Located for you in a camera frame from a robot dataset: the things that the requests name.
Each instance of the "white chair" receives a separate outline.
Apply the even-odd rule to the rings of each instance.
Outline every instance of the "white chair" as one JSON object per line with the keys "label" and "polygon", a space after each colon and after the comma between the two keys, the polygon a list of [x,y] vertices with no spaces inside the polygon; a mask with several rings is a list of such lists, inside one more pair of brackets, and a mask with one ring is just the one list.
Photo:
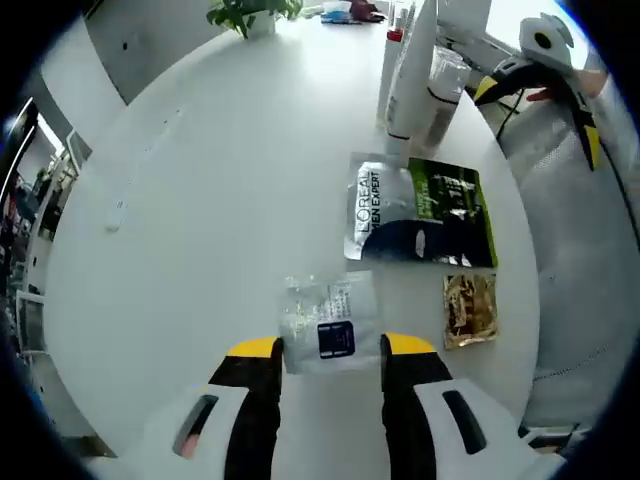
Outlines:
{"label": "white chair", "polygon": [[591,426],[640,331],[640,252],[610,159],[590,171],[568,111],[532,105],[502,147],[536,252],[540,344],[527,426]]}

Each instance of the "white tube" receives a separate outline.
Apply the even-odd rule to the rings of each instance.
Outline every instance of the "white tube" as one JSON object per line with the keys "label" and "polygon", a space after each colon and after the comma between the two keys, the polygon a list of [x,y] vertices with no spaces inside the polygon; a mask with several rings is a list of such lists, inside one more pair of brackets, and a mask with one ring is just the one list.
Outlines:
{"label": "white tube", "polygon": [[387,31],[387,43],[384,46],[384,61],[382,63],[382,76],[380,78],[380,93],[378,93],[378,119],[384,121],[387,113],[387,103],[389,102],[389,89],[393,71],[400,54],[402,45],[402,32]]}
{"label": "white tube", "polygon": [[437,0],[416,5],[415,22],[407,25],[403,49],[391,81],[387,105],[387,133],[409,140],[424,112],[416,106],[426,103],[433,47],[436,43]]}

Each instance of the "white bottle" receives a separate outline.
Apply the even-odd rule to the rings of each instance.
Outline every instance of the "white bottle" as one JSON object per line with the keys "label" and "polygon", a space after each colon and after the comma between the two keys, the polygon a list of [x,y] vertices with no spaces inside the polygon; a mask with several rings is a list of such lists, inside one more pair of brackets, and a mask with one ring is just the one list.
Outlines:
{"label": "white bottle", "polygon": [[378,94],[377,120],[384,124],[389,102],[389,89],[391,79],[395,71],[396,62],[402,50],[402,36],[407,21],[412,21],[415,3],[411,6],[402,1],[389,2],[389,27],[387,29],[387,42],[384,47],[384,60],[382,63],[382,75],[380,77],[380,93]]}
{"label": "white bottle", "polygon": [[386,115],[389,153],[408,151],[409,138],[424,115],[416,106],[426,104],[436,43],[437,0],[418,2],[414,19],[413,24],[405,28],[403,48],[391,80]]}

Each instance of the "green leaves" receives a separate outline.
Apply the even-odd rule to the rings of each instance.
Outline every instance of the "green leaves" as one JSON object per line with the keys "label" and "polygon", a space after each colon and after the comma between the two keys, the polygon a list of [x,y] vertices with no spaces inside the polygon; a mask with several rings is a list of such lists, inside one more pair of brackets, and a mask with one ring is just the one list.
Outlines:
{"label": "green leaves", "polygon": [[[252,13],[267,10],[270,14],[278,12],[287,20],[293,20],[301,9],[301,0],[214,0],[207,12],[207,21],[212,25],[236,30],[244,38],[248,38],[248,30],[256,20]],[[245,15],[249,15],[246,24],[243,18]]]}

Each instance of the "clear plastic cup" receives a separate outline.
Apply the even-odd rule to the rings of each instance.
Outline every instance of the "clear plastic cup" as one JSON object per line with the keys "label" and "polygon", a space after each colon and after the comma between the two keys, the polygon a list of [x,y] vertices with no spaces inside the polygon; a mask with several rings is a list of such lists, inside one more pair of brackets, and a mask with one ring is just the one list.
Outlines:
{"label": "clear plastic cup", "polygon": [[418,134],[412,138],[412,153],[426,157],[435,155],[470,73],[471,67],[458,53],[439,45],[434,47],[424,121]]}

